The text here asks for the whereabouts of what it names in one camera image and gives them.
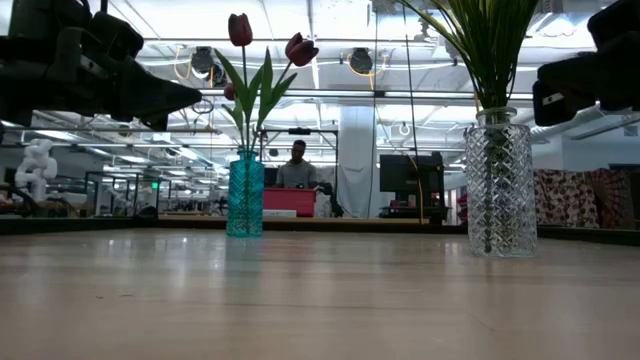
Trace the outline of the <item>person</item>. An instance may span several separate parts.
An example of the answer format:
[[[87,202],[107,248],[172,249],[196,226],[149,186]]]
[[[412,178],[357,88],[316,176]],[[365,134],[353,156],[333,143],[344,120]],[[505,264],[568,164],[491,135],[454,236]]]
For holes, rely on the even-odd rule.
[[[276,186],[279,188],[313,189],[318,185],[316,168],[304,159],[306,143],[296,140],[291,149],[291,159],[280,166]]]

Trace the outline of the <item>red plastic bin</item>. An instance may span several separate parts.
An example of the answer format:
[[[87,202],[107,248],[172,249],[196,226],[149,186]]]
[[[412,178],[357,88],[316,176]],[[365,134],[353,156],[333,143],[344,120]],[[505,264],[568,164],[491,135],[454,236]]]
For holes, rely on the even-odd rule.
[[[313,189],[267,188],[263,192],[265,210],[292,210],[297,217],[313,217],[315,202]]]

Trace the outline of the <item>black framed enclosure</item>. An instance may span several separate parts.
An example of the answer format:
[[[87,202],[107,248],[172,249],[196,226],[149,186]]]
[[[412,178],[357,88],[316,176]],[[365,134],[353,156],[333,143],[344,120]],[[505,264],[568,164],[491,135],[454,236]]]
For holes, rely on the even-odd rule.
[[[157,219],[161,202],[172,195],[172,185],[171,180],[149,173],[87,172],[87,216]]]

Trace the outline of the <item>blue glass vase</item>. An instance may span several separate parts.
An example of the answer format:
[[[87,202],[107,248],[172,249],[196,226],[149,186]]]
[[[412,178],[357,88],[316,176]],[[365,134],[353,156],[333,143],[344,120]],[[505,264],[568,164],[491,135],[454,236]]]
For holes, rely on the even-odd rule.
[[[264,165],[256,160],[254,151],[242,150],[238,155],[230,163],[226,232],[237,238],[261,237]]]

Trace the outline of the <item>clear glass vase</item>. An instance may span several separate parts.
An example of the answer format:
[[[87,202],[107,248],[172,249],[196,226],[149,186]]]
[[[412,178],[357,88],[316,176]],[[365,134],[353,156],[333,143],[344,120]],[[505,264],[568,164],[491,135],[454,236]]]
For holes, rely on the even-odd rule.
[[[536,254],[531,131],[512,123],[515,115],[511,107],[482,110],[465,134],[468,235],[478,255]]]

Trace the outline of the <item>red patterned cloth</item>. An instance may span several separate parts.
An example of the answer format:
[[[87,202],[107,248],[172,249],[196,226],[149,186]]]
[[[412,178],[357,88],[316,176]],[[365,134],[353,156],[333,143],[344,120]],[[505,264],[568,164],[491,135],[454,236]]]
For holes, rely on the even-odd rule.
[[[537,169],[534,193],[539,226],[635,228],[630,176],[626,172]]]

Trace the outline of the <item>black aluminium table frame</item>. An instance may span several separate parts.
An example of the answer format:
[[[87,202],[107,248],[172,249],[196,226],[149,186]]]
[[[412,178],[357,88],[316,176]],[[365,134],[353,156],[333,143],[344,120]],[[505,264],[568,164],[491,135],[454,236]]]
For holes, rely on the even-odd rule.
[[[0,236],[53,232],[121,230],[133,228],[167,228],[223,230],[226,220],[204,216],[162,216],[158,219],[137,218],[0,218]],[[420,225],[409,219],[328,219],[269,218],[266,231],[342,232],[465,235],[467,229],[454,225]],[[537,230],[544,239],[582,241],[604,245],[640,247],[640,231],[541,226]]]

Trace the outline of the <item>black metal rig frame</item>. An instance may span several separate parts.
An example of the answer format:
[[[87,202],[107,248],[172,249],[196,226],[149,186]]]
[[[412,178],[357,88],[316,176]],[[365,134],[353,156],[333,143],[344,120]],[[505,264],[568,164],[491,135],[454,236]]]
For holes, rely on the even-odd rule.
[[[265,137],[268,133],[276,133],[279,134],[282,131],[279,130],[262,130],[261,131],[261,140],[260,140],[260,150],[262,151],[265,147],[266,144],[264,143],[264,140],[262,140],[263,137]],[[338,150],[337,150],[337,145],[338,145],[338,131],[329,131],[329,130],[312,130],[312,129],[308,129],[308,128],[290,128],[288,130],[288,133],[290,135],[312,135],[312,134],[319,134],[321,135],[321,137],[324,137],[324,133],[332,133],[335,137],[336,137],[336,144],[335,144],[335,154],[336,154],[336,161],[335,161],[335,167],[337,168],[337,157],[338,157]],[[268,188],[279,188],[276,186],[276,178],[277,178],[277,172],[275,175],[275,180],[272,182],[266,182],[267,185],[265,185]],[[331,212],[333,214],[334,217],[342,217],[344,215],[344,210],[343,208],[338,204],[337,202],[337,195],[336,192],[334,190],[337,190],[337,173],[335,173],[334,171],[334,184],[331,184],[330,182],[324,182],[324,181],[319,181],[319,177],[317,174],[317,180],[318,180],[318,185],[316,188],[313,188],[313,190],[315,190],[316,192],[320,192],[326,196],[329,197],[329,203],[331,205]]]

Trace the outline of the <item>black monitor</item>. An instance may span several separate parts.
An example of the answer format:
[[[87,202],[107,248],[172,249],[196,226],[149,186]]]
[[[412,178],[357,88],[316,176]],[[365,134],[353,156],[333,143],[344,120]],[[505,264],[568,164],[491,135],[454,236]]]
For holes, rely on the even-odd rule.
[[[444,190],[444,165],[439,152],[430,156],[389,155],[380,156],[380,191],[440,193]]]

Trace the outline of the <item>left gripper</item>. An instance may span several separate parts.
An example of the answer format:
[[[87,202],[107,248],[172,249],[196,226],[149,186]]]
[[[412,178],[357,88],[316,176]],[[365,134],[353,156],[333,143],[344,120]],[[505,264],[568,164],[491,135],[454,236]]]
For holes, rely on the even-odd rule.
[[[143,38],[88,0],[12,0],[0,35],[0,119],[29,125],[36,110],[138,118],[154,131],[202,100],[191,87],[158,78],[134,60]]]

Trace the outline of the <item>red artificial tulip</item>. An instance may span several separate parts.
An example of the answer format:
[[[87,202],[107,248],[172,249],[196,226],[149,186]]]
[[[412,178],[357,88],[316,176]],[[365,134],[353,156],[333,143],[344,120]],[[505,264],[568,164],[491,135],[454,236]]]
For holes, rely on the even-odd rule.
[[[280,102],[286,91],[297,77],[297,73],[288,74],[292,65],[304,67],[308,65],[318,54],[319,49],[313,40],[304,39],[300,33],[294,34],[285,47],[285,55],[288,64],[277,80],[274,80],[273,64],[269,51],[266,51],[265,62],[262,67],[260,79],[260,106],[258,112],[259,122],[264,123],[271,110]],[[251,149],[255,148],[258,138],[252,140]]]
[[[242,75],[239,75],[235,67],[219,50],[215,49],[214,53],[218,58],[218,60],[220,61],[221,65],[223,66],[225,73],[228,77],[227,84],[232,83],[235,87],[237,94],[240,96],[240,101],[242,103],[243,114],[244,114],[243,133],[245,134],[245,140],[246,140],[246,148],[243,148],[243,149],[248,151],[249,142],[250,142],[249,140],[250,118],[251,118],[252,106],[249,104],[251,97],[249,94],[245,47],[252,42],[253,33],[252,33],[252,29],[246,14],[244,13],[240,15],[231,14],[229,16],[228,35],[229,35],[230,42],[235,47],[239,47],[242,51]]]
[[[222,107],[223,109],[232,117],[234,124],[240,134],[240,139],[241,139],[241,147],[242,148],[246,148],[246,140],[245,140],[245,134],[243,133],[243,129],[244,129],[244,114],[243,114],[243,108],[242,108],[242,103],[240,101],[240,96],[237,94],[235,87],[232,83],[228,83],[227,86],[224,89],[224,97],[228,100],[228,101],[233,101],[234,102],[234,107],[231,108],[229,105],[227,104],[223,104]]]

